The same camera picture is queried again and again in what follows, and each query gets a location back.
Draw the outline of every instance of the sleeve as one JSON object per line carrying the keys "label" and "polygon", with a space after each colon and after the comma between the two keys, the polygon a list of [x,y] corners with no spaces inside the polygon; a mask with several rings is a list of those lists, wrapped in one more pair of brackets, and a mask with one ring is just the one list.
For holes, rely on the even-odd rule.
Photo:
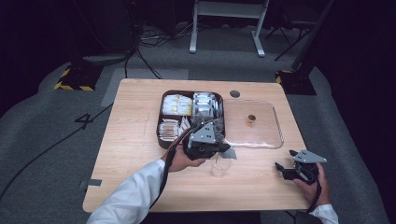
{"label": "sleeve", "polygon": [[163,167],[164,161],[156,160],[129,176],[92,212],[87,223],[140,223],[159,195]]}
{"label": "sleeve", "polygon": [[309,214],[314,217],[318,217],[323,224],[338,224],[338,216],[331,204],[320,205]]}

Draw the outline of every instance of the hand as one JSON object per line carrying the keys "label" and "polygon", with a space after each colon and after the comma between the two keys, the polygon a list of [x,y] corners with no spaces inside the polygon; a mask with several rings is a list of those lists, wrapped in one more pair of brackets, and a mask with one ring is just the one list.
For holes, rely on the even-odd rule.
{"label": "hand", "polygon": [[[168,151],[161,157],[163,161],[166,161]],[[172,160],[172,165],[169,167],[169,172],[177,172],[186,169],[189,166],[198,167],[205,162],[205,159],[190,160],[186,154],[184,154],[183,147],[176,147],[176,154]]]}
{"label": "hand", "polygon": [[[323,204],[328,204],[330,203],[330,197],[329,197],[329,184],[326,180],[326,176],[324,174],[324,170],[323,167],[320,163],[317,163],[318,166],[318,171],[319,171],[319,175],[318,175],[318,180],[319,183],[321,185],[321,193],[318,199],[318,202],[316,204],[316,206],[319,205],[323,205]],[[302,181],[301,179],[293,179],[293,182],[300,187],[300,189],[303,190],[306,199],[312,203],[314,201],[315,198],[315,194],[317,193],[317,184],[318,183],[314,183],[312,185],[307,185],[304,181]]]}

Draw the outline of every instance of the wooden tabletop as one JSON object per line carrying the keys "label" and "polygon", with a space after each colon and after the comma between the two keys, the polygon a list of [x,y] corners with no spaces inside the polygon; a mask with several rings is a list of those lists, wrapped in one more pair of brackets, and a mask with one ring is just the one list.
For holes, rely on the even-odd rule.
{"label": "wooden tabletop", "polygon": [[223,178],[210,174],[210,161],[170,173],[161,198],[151,211],[236,211],[306,209],[303,193],[284,180],[275,162],[292,167],[289,150],[305,149],[289,103],[276,83],[124,79],[106,127],[83,208],[92,212],[129,175],[159,159],[165,149],[156,129],[163,94],[170,90],[213,91],[225,100],[239,91],[241,100],[267,101],[275,110],[283,135],[281,148],[236,148],[237,161]]}

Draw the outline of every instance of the clear plastic lid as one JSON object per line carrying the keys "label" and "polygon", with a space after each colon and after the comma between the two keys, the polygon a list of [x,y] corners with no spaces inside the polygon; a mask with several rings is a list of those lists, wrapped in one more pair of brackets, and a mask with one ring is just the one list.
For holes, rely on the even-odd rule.
{"label": "clear plastic lid", "polygon": [[283,136],[267,101],[224,100],[225,141],[231,147],[279,148]]}

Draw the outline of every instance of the person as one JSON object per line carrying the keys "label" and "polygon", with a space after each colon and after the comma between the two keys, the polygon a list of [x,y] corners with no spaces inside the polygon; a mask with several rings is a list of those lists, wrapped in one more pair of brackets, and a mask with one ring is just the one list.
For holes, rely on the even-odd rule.
{"label": "person", "polygon": [[[158,160],[145,165],[141,170],[124,180],[117,189],[95,209],[87,224],[101,223],[141,223],[151,205],[159,196],[160,185],[163,179],[163,169],[167,152]],[[183,152],[182,147],[177,147],[169,172],[177,172],[189,166],[198,167],[205,159],[191,161]],[[332,209],[329,198],[329,185],[325,178],[323,167],[318,164],[318,179],[322,186],[322,193],[318,199],[316,209],[311,215],[318,217],[324,224],[337,224],[338,217]],[[316,185],[311,186],[295,179],[294,183],[302,189],[306,199],[312,202],[316,193]]]}

